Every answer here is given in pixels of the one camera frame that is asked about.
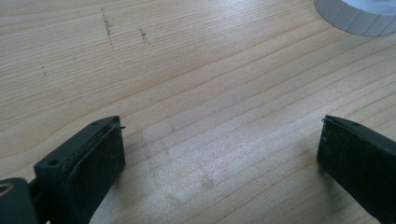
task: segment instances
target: wooden table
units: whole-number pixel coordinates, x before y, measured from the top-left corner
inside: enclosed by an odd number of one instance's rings
[[[316,162],[321,119],[396,139],[396,35],[313,0],[0,2],[0,178],[120,115],[92,223],[376,223]]]

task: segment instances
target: dark mark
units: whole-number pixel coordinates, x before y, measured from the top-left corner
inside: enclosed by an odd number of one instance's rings
[[[46,76],[46,75],[47,75],[47,73],[44,71],[44,65],[43,65],[43,66],[41,66],[41,69],[43,70],[43,76]]]
[[[140,31],[140,36],[142,37],[142,39],[146,42],[149,43],[148,39],[146,38],[146,32],[143,29],[139,29]]]
[[[202,180],[202,190],[203,191],[208,191],[213,189],[213,187],[215,187],[215,181],[209,178],[204,178]]]
[[[112,26],[112,24],[108,21],[106,15],[105,15],[105,9],[101,8],[101,11],[102,11],[102,19],[103,19],[103,22],[105,23],[105,27],[106,27],[106,31],[107,31],[107,37],[108,37],[108,40],[110,41],[111,48],[113,48],[113,43],[111,42],[111,37],[110,37],[111,36],[110,27]]]

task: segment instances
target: textured black surface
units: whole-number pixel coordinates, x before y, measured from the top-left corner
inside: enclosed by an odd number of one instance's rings
[[[51,223],[89,223],[124,165],[119,117],[97,120],[38,162]]]
[[[323,122],[320,167],[381,223],[395,223],[396,143],[347,119]]]

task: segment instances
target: black plastic object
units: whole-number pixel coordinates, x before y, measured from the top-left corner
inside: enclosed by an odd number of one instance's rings
[[[121,129],[118,116],[97,120],[39,161],[28,187],[4,180],[14,188],[0,193],[0,223],[89,223],[125,165]],[[3,204],[16,209],[3,214]]]
[[[326,116],[318,163],[381,223],[396,222],[396,143],[356,122]]]
[[[26,180],[10,178],[0,181],[0,223],[38,223]]]

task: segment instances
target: black clamp jaw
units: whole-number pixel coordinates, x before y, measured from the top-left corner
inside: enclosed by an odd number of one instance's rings
[[[396,223],[396,143],[359,123],[326,116],[318,164],[381,223]]]
[[[0,181],[2,224],[88,224],[125,166],[120,117],[97,120],[35,166]]]

